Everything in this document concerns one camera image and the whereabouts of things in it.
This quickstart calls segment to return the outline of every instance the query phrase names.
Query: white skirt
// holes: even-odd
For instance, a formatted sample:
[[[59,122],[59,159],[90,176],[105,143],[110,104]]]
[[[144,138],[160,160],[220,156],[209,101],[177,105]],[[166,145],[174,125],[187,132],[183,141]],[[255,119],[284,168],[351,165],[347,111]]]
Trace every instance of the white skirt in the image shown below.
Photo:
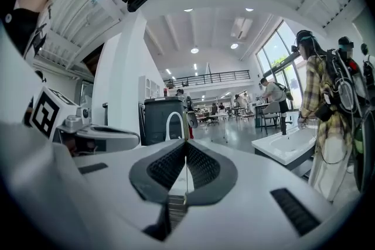
[[[309,184],[329,201],[333,201],[339,191],[351,152],[343,136],[333,134],[326,139],[322,153],[315,154]]]

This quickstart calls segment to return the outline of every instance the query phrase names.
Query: plaid shirt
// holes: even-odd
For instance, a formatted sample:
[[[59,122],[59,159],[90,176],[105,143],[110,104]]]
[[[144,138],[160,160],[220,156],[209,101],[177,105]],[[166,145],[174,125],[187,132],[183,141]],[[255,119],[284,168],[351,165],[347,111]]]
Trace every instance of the plaid shirt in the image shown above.
[[[331,89],[333,84],[326,72],[326,61],[317,56],[311,56],[307,61],[306,68],[306,90],[301,107],[303,118],[314,115],[316,110],[324,103],[324,94],[333,96]],[[331,118],[326,122],[319,120],[315,153],[322,150],[325,140],[333,133],[341,134],[348,150],[352,148],[352,133],[348,121],[345,116],[337,111],[335,105],[331,105],[330,109],[334,112]]]

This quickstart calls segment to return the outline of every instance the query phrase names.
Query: gray t-shirt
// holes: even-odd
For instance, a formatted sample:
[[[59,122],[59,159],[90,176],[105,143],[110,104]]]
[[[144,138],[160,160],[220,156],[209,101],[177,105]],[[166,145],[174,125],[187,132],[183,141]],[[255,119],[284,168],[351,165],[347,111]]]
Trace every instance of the gray t-shirt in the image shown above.
[[[281,102],[287,98],[287,95],[274,83],[269,83],[265,88],[266,93],[270,93],[272,101]]]

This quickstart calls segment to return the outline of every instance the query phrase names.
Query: white pillar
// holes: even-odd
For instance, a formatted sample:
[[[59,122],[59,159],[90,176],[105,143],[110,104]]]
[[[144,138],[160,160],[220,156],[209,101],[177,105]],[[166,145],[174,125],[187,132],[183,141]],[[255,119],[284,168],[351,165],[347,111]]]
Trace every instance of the white pillar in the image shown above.
[[[93,124],[105,124],[105,109],[103,104],[109,101],[110,78],[118,41],[121,34],[109,39],[100,54],[95,74],[93,103],[91,105],[91,120]]]
[[[124,19],[111,68],[108,97],[108,125],[139,133],[138,77],[142,60],[146,19],[141,11]]]

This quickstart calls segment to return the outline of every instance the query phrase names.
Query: hand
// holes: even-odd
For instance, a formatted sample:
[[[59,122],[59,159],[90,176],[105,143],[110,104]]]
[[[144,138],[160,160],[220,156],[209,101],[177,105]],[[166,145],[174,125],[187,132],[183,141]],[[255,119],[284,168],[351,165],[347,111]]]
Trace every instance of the hand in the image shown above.
[[[304,129],[306,128],[307,124],[306,124],[306,119],[304,118],[298,118],[298,128],[299,129]]]

